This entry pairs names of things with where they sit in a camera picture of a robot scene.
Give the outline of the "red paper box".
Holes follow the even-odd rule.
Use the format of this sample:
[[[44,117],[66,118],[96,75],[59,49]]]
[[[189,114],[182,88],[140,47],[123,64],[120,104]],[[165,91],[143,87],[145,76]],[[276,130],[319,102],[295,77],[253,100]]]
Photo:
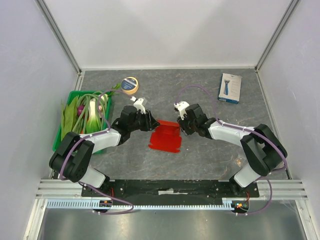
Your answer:
[[[169,153],[179,153],[182,143],[177,122],[158,120],[159,126],[151,134],[149,148]]]

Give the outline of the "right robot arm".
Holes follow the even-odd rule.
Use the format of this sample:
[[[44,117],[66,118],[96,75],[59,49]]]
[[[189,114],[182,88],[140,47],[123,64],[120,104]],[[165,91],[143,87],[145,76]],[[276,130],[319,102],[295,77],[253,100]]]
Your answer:
[[[247,164],[229,180],[229,191],[235,197],[242,196],[252,182],[266,177],[280,163],[286,162],[286,149],[265,124],[245,127],[208,118],[199,104],[190,105],[185,101],[175,103],[174,109],[179,113],[177,122],[186,135],[198,133],[207,139],[242,147]]]

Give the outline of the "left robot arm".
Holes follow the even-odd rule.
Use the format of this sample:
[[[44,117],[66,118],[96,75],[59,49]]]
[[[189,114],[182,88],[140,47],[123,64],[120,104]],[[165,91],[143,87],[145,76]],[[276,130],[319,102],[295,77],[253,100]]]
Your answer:
[[[92,154],[122,145],[134,131],[153,131],[159,125],[149,110],[142,113],[127,105],[109,130],[82,135],[72,131],[67,133],[52,155],[49,167],[58,172],[61,179],[92,186],[95,194],[104,197],[110,191],[110,178],[89,166]]]

